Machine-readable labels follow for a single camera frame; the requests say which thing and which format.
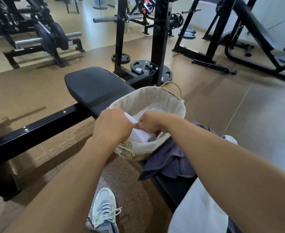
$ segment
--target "rubber gym floor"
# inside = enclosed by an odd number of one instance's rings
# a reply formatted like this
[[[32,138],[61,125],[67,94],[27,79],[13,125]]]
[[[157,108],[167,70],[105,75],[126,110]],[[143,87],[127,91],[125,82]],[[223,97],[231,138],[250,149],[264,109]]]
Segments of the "rubber gym floor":
[[[1,53],[6,43],[0,41],[0,136],[74,104],[65,86],[65,74],[91,66],[113,71],[111,55],[115,51],[116,24],[92,23],[92,18],[110,16],[113,11],[94,10],[93,1],[80,2],[77,15],[67,14],[65,4],[48,0],[54,20],[66,33],[83,33],[81,40],[86,52],[69,50],[61,54],[64,68],[54,65],[42,53],[21,58],[21,68],[13,70]],[[142,34],[143,27],[138,24],[130,23],[129,27],[132,38],[125,35],[123,52],[130,55],[131,61],[150,60],[152,35]],[[285,170],[285,82],[231,62],[222,46],[214,59],[237,69],[237,75],[193,65],[191,59],[171,51],[177,33],[178,30],[174,38],[168,39],[164,64],[183,90],[186,119],[233,136],[239,145]],[[201,39],[203,34],[198,31],[196,39],[184,39],[182,44],[204,53],[208,42]],[[252,58],[268,62],[257,48]],[[93,123],[89,118],[10,161],[24,189],[11,201],[3,202],[0,197],[0,232],[81,149],[92,134]],[[137,182],[140,172],[136,162],[112,155],[98,189],[110,187],[122,206],[117,216],[121,233],[167,232],[172,213],[151,181]]]

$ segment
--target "black weight plate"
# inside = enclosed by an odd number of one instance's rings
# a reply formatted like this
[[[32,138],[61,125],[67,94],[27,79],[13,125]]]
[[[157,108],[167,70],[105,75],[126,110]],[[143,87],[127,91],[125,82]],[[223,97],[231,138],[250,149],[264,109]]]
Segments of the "black weight plate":
[[[66,37],[62,27],[56,22],[50,23],[49,27],[51,32],[55,35],[55,41],[59,45],[59,48],[62,50],[68,50],[68,38]]]
[[[170,24],[169,26],[172,27],[172,29],[174,28],[178,28],[179,25],[179,17],[177,14],[171,14],[170,15],[170,20],[173,20],[174,22],[172,24]]]
[[[131,71],[137,75],[145,74],[146,76],[149,75],[151,61],[140,60],[134,61],[131,63]],[[163,67],[163,73],[161,78],[161,84],[171,81],[173,79],[173,72],[167,67]]]
[[[111,56],[111,60],[112,60],[113,62],[116,62],[116,55],[115,55],[115,54],[113,54],[113,55]],[[122,64],[122,65],[123,65],[123,64],[127,64],[127,63],[129,63],[130,61],[131,61],[131,57],[130,57],[128,54],[122,53],[121,64]]]
[[[196,35],[194,33],[190,33],[190,32],[185,32],[183,35],[184,39],[194,39],[196,38]]]
[[[180,13],[176,13],[179,16],[179,25],[178,27],[180,28],[183,25],[183,16]]]
[[[190,28],[190,27],[187,27],[187,30],[186,32],[190,32],[190,33],[196,33],[196,30],[194,28]]]
[[[35,28],[37,36],[39,38],[42,38],[41,46],[43,47],[44,51],[49,54],[52,54],[56,50],[56,47],[53,45],[51,38],[49,34],[47,33],[47,31],[40,24],[35,24],[34,28]]]

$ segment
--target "white sneaker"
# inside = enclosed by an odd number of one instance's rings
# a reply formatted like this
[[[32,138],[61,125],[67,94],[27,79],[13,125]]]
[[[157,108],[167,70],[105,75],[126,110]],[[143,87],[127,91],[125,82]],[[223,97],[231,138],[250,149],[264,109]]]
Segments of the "white sneaker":
[[[119,233],[116,216],[120,212],[113,192],[109,188],[102,188],[95,197],[92,210],[94,229],[102,233]]]

